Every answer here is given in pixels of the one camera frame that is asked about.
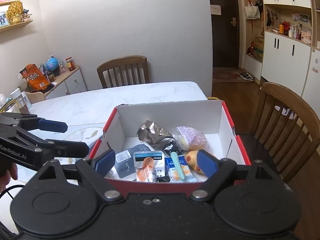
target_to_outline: metal screw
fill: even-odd
[[[195,198],[205,198],[208,196],[208,193],[205,191],[205,190],[195,190],[193,193],[192,193],[193,197]]]
[[[116,190],[108,190],[104,193],[104,196],[108,199],[115,199],[120,197],[120,192]]]
[[[159,203],[161,201],[161,199],[159,199],[159,198],[153,198],[152,199],[152,202],[153,203]]]
[[[150,199],[145,199],[144,201],[142,201],[142,203],[146,205],[151,205],[152,201]]]

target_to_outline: paper note on wall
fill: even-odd
[[[210,11],[211,11],[211,14],[221,15],[221,6],[215,5],[215,4],[210,4]]]

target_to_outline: mint green popsicle stick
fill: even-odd
[[[175,166],[175,168],[177,170],[177,173],[178,173],[180,179],[185,180],[186,176],[184,175],[184,172],[183,172],[182,167],[180,165],[178,154],[176,152],[172,152],[170,154],[170,157],[171,157],[171,159],[173,161],[173,164],[174,164],[174,166]]]

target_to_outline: door handle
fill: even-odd
[[[233,18],[232,18],[232,22],[230,22],[230,23],[232,23],[233,26],[237,26],[237,19],[236,19],[236,17],[233,17]]]

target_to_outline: golden ornament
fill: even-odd
[[[7,18],[10,24],[20,23],[23,19],[22,2],[14,1],[9,5],[7,10]]]

